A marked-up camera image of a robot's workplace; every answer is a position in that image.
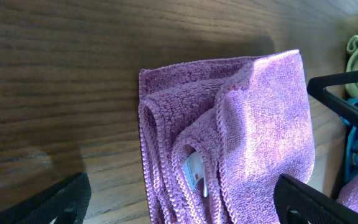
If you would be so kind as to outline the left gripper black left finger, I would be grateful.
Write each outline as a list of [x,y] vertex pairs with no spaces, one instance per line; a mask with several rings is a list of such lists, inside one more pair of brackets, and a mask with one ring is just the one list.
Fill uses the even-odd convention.
[[73,174],[0,213],[5,224],[82,224],[91,199],[84,172]]

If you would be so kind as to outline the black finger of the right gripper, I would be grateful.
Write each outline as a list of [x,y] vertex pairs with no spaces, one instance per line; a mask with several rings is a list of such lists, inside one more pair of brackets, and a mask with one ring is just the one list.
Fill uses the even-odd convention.
[[327,91],[328,86],[344,85],[358,82],[358,70],[346,73],[337,73],[309,80],[307,92],[323,105],[346,119],[350,124],[358,128],[358,107],[338,98]]

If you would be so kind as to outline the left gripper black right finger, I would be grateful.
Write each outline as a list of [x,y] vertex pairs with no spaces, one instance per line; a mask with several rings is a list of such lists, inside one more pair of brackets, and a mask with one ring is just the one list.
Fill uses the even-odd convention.
[[273,201],[281,224],[358,224],[358,213],[298,179],[282,174]]

